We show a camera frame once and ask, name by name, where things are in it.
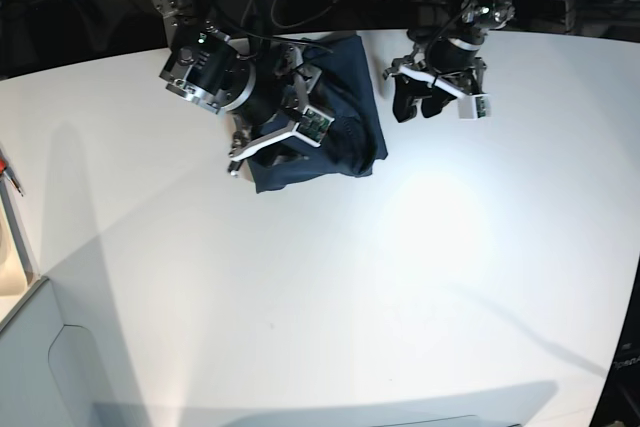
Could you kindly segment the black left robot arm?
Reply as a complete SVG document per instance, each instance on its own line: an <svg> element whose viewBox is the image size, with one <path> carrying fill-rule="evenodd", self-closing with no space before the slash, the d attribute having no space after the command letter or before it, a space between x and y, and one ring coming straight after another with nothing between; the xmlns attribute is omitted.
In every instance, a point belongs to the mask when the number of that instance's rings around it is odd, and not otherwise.
<svg viewBox="0 0 640 427"><path fill-rule="evenodd" d="M490 31L514 17L514 0L436 1L446 13L444 22L408 29L411 52L383 72L384 79L394 80L393 115L399 123L417 114L431 118L454 102L463 120L487 118L492 107L479 51Z"/></svg>

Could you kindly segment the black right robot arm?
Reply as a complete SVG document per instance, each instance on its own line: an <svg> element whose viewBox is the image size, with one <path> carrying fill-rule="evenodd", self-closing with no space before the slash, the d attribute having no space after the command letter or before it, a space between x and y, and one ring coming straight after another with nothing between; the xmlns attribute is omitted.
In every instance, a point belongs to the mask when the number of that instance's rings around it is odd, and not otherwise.
<svg viewBox="0 0 640 427"><path fill-rule="evenodd" d="M231 117L228 172L262 151L295 139L318 148L334 117L312 101L321 69L306 66L312 40L244 28L219 0L152 0L162 15L170 55L160 72L168 91Z"/></svg>

